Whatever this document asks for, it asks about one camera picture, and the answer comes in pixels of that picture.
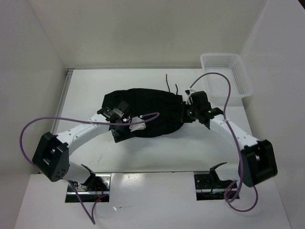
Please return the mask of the black shorts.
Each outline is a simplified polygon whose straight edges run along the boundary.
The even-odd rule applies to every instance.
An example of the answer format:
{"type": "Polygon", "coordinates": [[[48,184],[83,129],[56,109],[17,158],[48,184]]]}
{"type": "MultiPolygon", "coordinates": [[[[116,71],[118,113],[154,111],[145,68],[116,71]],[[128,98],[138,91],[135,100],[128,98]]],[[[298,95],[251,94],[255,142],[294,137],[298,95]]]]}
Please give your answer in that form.
{"type": "Polygon", "coordinates": [[[160,114],[156,119],[145,123],[144,130],[131,132],[131,138],[168,135],[183,126],[181,122],[183,97],[181,95],[144,88],[118,90],[104,96],[102,107],[113,109],[122,101],[129,105],[131,118],[155,112],[160,114]]]}

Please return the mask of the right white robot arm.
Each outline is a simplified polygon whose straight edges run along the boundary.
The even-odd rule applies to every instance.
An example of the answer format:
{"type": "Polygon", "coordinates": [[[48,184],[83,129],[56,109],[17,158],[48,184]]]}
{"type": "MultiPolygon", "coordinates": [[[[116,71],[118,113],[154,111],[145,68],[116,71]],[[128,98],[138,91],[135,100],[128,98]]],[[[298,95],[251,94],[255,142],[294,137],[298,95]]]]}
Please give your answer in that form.
{"type": "Polygon", "coordinates": [[[206,92],[188,89],[182,103],[182,122],[198,121],[235,146],[239,154],[238,176],[247,187],[253,187],[278,174],[273,145],[259,140],[234,124],[220,108],[212,108],[206,92]]]}

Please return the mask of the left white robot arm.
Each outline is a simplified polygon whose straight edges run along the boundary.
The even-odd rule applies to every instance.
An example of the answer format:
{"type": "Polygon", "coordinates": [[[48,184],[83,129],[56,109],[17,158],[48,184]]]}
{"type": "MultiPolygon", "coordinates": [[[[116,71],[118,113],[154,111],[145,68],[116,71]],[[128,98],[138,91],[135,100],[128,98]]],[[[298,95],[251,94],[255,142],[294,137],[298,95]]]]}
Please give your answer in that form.
{"type": "Polygon", "coordinates": [[[51,182],[65,179],[77,182],[83,190],[91,190],[96,174],[83,164],[71,162],[71,154],[93,138],[116,128],[109,123],[126,123],[130,113],[129,104],[122,101],[113,109],[100,109],[85,124],[55,135],[47,132],[41,137],[32,162],[51,182]]]}

